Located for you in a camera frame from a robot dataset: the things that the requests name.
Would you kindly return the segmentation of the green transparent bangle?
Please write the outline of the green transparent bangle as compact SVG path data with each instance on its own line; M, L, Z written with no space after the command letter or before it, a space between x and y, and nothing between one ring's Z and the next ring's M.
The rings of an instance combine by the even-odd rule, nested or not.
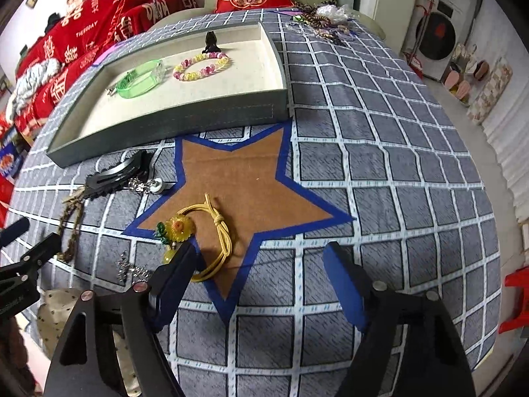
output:
M164 63L160 59L151 60L128 71L118 82L107 88L107 94L133 99L157 87L164 76Z

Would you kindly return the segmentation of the small black claw clip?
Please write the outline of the small black claw clip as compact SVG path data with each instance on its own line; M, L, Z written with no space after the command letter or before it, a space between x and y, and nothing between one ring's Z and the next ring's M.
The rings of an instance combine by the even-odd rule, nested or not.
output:
M212 30L207 31L206 36L205 36L205 47L202 53L203 54L212 54L212 53L218 54L221 51L222 50L217 45L217 37L215 33Z

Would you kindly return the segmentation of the green cream-lined jewelry tray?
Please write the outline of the green cream-lined jewelry tray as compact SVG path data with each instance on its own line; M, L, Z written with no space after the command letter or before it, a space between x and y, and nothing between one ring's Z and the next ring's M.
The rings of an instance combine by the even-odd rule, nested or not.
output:
M287 81L279 53L261 22L216 26L227 68L191 82L173 78L173 67L198 54L205 30L175 25L140 34L87 70L56 107L61 121L48 145L48 158L65 168L141 144L288 119ZM108 94L111 85L141 63L159 60L161 82L125 99Z

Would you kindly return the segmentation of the pile of beaded jewelry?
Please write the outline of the pile of beaded jewelry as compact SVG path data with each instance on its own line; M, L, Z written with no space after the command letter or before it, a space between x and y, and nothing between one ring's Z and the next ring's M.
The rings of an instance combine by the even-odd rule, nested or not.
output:
M349 5L338 5L335 0L315 5L295 3L292 12L295 22L310 27L316 36L335 45L344 46L344 39L358 37L350 24L353 12Z

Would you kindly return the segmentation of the cream polka dot scrunchie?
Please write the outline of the cream polka dot scrunchie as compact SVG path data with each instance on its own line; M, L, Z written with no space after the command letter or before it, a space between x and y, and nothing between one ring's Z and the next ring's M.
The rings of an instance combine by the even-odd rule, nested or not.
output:
M37 312L37 329L42 340L43 350L53 359L59 340L63 337L70 315L82 291L76 288L54 288L44 291ZM87 360L86 318L78 316L67 333L61 362L64 365L79 364ZM142 390L136 376L126 341L113 331L113 345L117 356L117 366L128 396L141 396Z

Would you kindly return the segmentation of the blue snack bag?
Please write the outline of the blue snack bag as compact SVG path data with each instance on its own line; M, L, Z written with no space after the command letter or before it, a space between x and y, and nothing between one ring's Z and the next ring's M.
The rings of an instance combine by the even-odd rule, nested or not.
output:
M5 144L0 153L1 176L8 178L17 177L23 165L24 155L20 153L13 143Z

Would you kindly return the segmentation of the red plastic stool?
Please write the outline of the red plastic stool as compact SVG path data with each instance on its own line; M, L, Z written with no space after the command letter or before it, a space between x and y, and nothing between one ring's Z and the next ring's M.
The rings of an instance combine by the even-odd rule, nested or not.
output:
M523 267L505 278L507 288L515 288L516 300L513 314L500 324L499 334L522 329L529 325L529 269Z

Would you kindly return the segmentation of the large black hair clip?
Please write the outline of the large black hair clip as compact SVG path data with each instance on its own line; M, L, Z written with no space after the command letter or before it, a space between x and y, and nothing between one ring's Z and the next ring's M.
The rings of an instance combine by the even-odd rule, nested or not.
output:
M94 199L125 189L133 179L146 182L152 157L152 153L140 151L112 168L89 175L84 183L82 199Z

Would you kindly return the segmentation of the brown star patch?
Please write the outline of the brown star patch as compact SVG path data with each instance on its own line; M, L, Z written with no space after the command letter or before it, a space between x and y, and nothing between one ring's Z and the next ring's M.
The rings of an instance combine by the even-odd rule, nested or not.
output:
M153 239L158 223L211 198L233 240L233 251L204 285L223 322L266 240L285 239L352 222L350 214L288 177L291 124L277 124L236 144L194 135L175 140L176 184L130 223L127 236Z

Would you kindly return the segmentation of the grey white crumpled cloth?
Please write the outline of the grey white crumpled cloth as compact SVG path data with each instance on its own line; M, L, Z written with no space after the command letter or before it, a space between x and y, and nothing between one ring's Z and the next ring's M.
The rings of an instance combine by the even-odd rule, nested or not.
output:
M38 89L58 74L61 67L62 63L56 58L49 58L29 67L15 84L5 108L5 120L13 123L14 118L29 106Z

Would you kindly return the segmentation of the grey grid tablecloth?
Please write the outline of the grey grid tablecloth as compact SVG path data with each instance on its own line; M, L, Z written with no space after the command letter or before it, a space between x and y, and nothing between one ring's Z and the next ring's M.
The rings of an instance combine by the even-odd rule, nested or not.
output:
M333 241L393 291L436 292L473 369L496 337L500 249L480 175L442 106L403 59L358 23L352 25L358 37L344 39L344 46L279 10L204 15L170 25L207 32L250 22L263 24L282 60L287 120L180 134L60 168L47 155L61 121L54 109L20 172L7 216L28 218L29 231L2 251L2 261L20 259L55 230L64 200L98 170L147 151L153 154L152 174L169 184L168 192L177 181L176 138L236 144L289 123L288 177L354 220L264 241L227 323L205 282L189 285L160 334L185 394L336 394L361 333L347 321L325 273L324 249ZM174 66L173 78L202 80L228 67L224 51L203 54L204 47ZM87 201L76 257L46 264L39 287L123 291L131 280L117 282L122 252L130 263L155 269L164 246L155 237L124 231L163 195L121 191Z

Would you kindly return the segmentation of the red bedspread with characters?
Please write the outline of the red bedspread with characters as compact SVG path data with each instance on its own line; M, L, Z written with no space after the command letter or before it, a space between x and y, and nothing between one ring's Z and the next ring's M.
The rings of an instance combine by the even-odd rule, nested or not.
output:
M15 84L29 67L49 58L62 63L60 72L38 89L13 123L5 120L3 107L1 128L15 126L22 135L36 137L61 98L102 53L195 6L195 0L82 0L29 49L15 71Z

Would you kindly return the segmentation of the white washing machine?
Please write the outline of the white washing machine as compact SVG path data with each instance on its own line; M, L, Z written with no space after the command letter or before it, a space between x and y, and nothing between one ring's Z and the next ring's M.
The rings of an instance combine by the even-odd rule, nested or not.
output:
M440 80L458 44L465 42L478 0L415 0L403 42L414 53L422 74Z

